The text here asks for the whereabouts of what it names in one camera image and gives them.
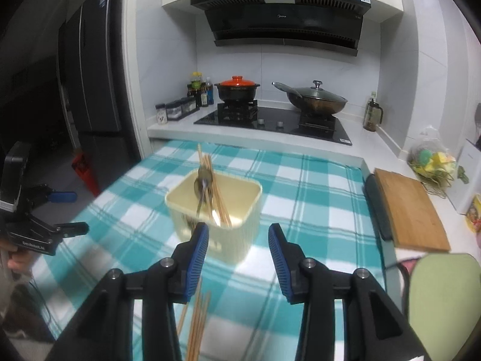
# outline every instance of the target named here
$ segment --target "orange pot lid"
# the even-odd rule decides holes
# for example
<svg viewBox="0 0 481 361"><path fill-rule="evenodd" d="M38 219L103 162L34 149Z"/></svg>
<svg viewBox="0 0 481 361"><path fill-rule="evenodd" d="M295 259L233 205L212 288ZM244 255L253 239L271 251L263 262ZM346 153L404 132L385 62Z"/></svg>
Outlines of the orange pot lid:
<svg viewBox="0 0 481 361"><path fill-rule="evenodd" d="M250 80L242 80L242 76L232 76L232 80L226 80L220 83L219 85L227 85L227 86L254 86L256 83Z"/></svg>

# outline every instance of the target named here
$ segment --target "human hand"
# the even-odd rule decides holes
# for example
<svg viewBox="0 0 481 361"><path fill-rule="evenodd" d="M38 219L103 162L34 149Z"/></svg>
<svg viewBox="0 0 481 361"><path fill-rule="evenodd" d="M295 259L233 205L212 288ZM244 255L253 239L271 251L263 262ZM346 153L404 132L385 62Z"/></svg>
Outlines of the human hand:
<svg viewBox="0 0 481 361"><path fill-rule="evenodd" d="M30 250L21 249L8 240L0 239L0 249L9 252L8 268L18 273L27 274L33 266L37 254Z"/></svg>

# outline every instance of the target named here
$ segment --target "checkered tablecloth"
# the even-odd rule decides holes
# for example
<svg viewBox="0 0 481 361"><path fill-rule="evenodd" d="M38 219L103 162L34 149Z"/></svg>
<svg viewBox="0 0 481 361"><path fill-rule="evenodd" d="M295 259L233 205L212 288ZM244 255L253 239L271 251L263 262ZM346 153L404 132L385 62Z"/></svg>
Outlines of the checkered tablecloth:
<svg viewBox="0 0 481 361"><path fill-rule="evenodd" d="M170 141L110 186L75 221L90 232L65 240L43 256L34 278L58 336L96 282L112 267L144 270L179 243L164 196L199 166L197 143ZM268 228L281 224L290 242L329 268L366 267L384 285L361 170L323 159L204 143L216 170L256 179L263 186L259 236L246 259L230 266L206 257L203 291L212 298L200 359L294 360L302 305L282 296L268 248ZM176 306L179 316L181 306ZM180 336L185 353L188 319ZM141 356L141 304L134 308L134 360ZM342 304L336 303L336 358L342 359Z"/></svg>

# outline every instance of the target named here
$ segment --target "wooden cutting board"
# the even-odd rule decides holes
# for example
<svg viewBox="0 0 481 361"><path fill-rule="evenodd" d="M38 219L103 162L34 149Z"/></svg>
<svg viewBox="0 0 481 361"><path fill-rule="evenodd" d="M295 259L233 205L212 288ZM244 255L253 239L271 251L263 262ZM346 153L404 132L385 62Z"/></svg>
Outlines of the wooden cutting board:
<svg viewBox="0 0 481 361"><path fill-rule="evenodd" d="M376 169L376 181L386 205L396 247L450 251L446 231L421 182Z"/></svg>

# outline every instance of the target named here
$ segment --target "chopsticks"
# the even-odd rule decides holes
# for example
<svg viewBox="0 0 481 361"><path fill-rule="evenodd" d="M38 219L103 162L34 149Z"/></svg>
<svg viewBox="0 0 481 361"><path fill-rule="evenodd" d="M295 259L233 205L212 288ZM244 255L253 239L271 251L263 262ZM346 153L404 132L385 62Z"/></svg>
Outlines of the chopsticks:
<svg viewBox="0 0 481 361"><path fill-rule="evenodd" d="M210 302L210 291L204 296L201 293L202 278L197 284L197 290L195 291L195 304L194 311L192 313L191 328L188 333L187 341L187 354L185 361L198 361L201 350L202 337L204 335L205 321L207 318L207 309ZM187 312L188 304L182 308L179 324L177 325L177 335L180 335L182 326L184 324L185 315Z"/></svg>
<svg viewBox="0 0 481 361"><path fill-rule="evenodd" d="M230 216L227 211L227 208L225 207L224 200L222 199L222 194L220 193L219 189L219 184L216 178L216 174L213 171L212 167L212 158L210 154L202 154L201 150L201 145L197 144L197 152L199 154L199 162L201 166L206 167L211 173L212 173L212 187L210 189L207 189L207 197L206 197L206 202L208 206L208 212L209 212L209 217L213 217L213 211L215 211L220 219L219 225L226 224L229 227L232 226L232 223L230 221Z"/></svg>

